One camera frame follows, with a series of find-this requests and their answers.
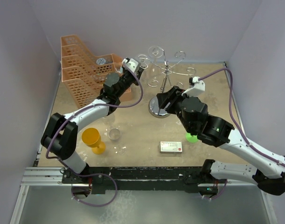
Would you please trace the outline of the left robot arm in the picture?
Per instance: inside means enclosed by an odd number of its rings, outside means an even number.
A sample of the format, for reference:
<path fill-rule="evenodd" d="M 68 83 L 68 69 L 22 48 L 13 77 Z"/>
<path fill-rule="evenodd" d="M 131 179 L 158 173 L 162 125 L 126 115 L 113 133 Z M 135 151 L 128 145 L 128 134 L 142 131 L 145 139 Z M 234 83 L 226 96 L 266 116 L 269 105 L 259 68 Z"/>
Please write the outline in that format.
<path fill-rule="evenodd" d="M 132 84 L 142 86 L 140 77 L 143 68 L 137 71 L 124 68 L 123 71 L 122 76 L 117 73 L 107 75 L 100 95 L 92 103 L 72 113 L 51 115 L 42 135 L 41 145 L 47 150 L 46 158 L 49 159 L 49 153 L 53 153 L 54 159 L 73 171 L 72 176 L 78 183 L 84 183 L 89 178 L 89 165 L 76 152 L 78 132 L 94 121 L 111 115 L 116 109 L 123 108 L 119 98 Z"/>

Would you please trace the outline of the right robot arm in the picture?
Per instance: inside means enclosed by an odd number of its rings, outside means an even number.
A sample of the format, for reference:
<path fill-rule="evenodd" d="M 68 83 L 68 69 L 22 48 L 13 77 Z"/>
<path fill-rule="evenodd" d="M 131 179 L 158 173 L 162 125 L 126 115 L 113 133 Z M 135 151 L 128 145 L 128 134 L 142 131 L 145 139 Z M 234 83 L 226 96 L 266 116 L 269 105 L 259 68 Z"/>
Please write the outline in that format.
<path fill-rule="evenodd" d="M 285 156 L 243 138 L 231 123 L 210 115 L 207 104 L 198 97 L 188 96 L 177 86 L 158 93 L 157 99 L 159 108 L 175 114 L 187 133 L 197 136 L 204 144 L 219 147 L 248 162 L 240 165 L 206 160 L 200 172 L 204 182 L 232 179 L 254 184 L 271 195 L 285 193 Z"/>

